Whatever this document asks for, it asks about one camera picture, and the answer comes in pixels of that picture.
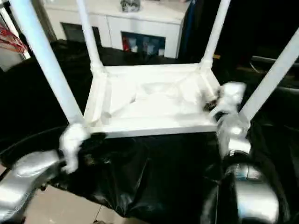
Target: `robotic arm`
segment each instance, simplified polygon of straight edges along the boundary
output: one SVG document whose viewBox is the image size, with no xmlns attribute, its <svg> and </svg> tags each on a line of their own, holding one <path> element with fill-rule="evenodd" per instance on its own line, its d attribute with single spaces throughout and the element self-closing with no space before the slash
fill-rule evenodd
<svg viewBox="0 0 299 224">
<path fill-rule="evenodd" d="M 78 168 L 80 145 L 89 138 L 81 124 L 69 126 L 60 138 L 60 150 L 35 152 L 22 157 L 0 182 L 0 224 L 21 223 L 23 214 L 35 191 L 65 170 Z"/>
</svg>

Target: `black fabric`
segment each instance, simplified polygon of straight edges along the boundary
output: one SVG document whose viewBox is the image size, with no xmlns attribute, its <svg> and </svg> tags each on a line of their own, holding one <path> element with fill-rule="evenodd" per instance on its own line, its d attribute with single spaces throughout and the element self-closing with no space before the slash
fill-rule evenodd
<svg viewBox="0 0 299 224">
<path fill-rule="evenodd" d="M 86 48 L 65 42 L 56 42 L 53 48 L 84 111 L 92 80 Z M 179 63 L 113 49 L 99 51 L 105 65 Z M 221 83 L 247 83 L 246 98 L 262 78 L 216 68 Z M 67 121 L 37 61 L 25 61 L 0 79 L 1 162 L 10 167 L 29 152 L 58 148 Z M 298 108 L 293 104 L 298 92 L 285 86 L 273 93 L 249 132 L 252 159 L 279 195 L 282 223 L 295 222 L 299 211 Z M 103 139 L 93 136 L 86 142 L 79 169 L 69 176 L 62 174 L 52 184 L 149 223 L 214 223 L 222 179 L 214 133 Z"/>
</svg>

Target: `white pipe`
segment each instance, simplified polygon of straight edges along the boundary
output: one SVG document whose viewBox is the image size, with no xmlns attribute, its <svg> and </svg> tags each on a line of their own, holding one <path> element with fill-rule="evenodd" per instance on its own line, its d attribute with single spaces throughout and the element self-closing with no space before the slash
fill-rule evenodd
<svg viewBox="0 0 299 224">
<path fill-rule="evenodd" d="M 89 17 L 84 0 L 77 0 L 78 10 L 82 22 L 82 29 L 84 33 L 85 42 L 87 45 L 88 54 L 90 57 L 90 68 L 94 78 L 99 78 L 99 92 L 97 93 L 97 100 L 95 102 L 95 111 L 92 116 L 92 121 L 96 121 L 101 117 L 105 97 L 107 96 L 108 79 L 107 72 L 103 63 L 100 60 L 97 44 L 94 38 L 93 29 L 89 22 Z"/>
<path fill-rule="evenodd" d="M 70 123 L 84 122 L 30 0 L 10 0 L 23 34 Z"/>
<path fill-rule="evenodd" d="M 213 63 L 213 55 L 215 53 L 217 43 L 220 37 L 220 33 L 225 21 L 226 14 L 228 12 L 228 7 L 230 4 L 230 0 L 221 0 L 218 12 L 215 18 L 215 22 L 211 31 L 211 35 L 209 38 L 209 42 L 207 43 L 206 46 L 206 51 L 204 56 L 202 57 L 201 61 L 202 62 L 207 62 L 210 64 L 210 68 L 212 67 Z"/>
<path fill-rule="evenodd" d="M 91 70 L 93 75 L 95 75 L 94 70 L 103 70 L 104 66 L 100 60 L 97 44 L 93 35 L 93 29 L 89 22 L 88 13 L 87 13 L 84 0 L 77 0 L 77 5 L 78 5 L 78 10 L 82 22 L 84 38 L 86 41 L 87 50 L 90 57 Z"/>
<path fill-rule="evenodd" d="M 252 120 L 299 56 L 299 28 L 240 113 Z"/>
</svg>

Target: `cabinet door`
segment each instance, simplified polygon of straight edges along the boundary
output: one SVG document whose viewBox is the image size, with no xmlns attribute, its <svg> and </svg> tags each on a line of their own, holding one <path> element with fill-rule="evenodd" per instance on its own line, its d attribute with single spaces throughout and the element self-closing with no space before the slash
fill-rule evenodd
<svg viewBox="0 0 299 224">
<path fill-rule="evenodd" d="M 57 39 L 82 40 L 81 20 L 78 12 L 70 12 L 56 9 L 46 9 L 51 25 Z M 107 17 L 105 15 L 89 15 L 96 39 L 100 34 L 100 41 L 103 47 L 111 47 L 110 33 Z"/>
<path fill-rule="evenodd" d="M 121 32 L 165 37 L 165 57 L 177 58 L 181 26 L 179 24 L 153 22 L 107 16 L 113 48 L 123 50 Z"/>
</svg>

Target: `drawer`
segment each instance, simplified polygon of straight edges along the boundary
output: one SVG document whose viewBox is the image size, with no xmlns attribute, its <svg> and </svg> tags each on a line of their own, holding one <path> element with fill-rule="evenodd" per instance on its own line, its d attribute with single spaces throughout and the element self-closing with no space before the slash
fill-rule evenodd
<svg viewBox="0 0 299 224">
<path fill-rule="evenodd" d="M 113 16 L 107 16 L 107 19 L 113 48 L 123 50 L 121 38 L 121 32 L 123 31 L 165 37 L 164 56 L 171 58 L 176 58 L 178 56 L 181 25 Z"/>
<path fill-rule="evenodd" d="M 67 39 L 64 27 L 69 24 L 81 25 L 81 20 L 78 12 L 46 9 L 49 21 L 53 27 L 57 39 Z M 89 15 L 90 23 L 93 29 L 98 29 L 100 40 L 103 47 L 111 47 L 110 33 L 105 15 Z"/>
</svg>

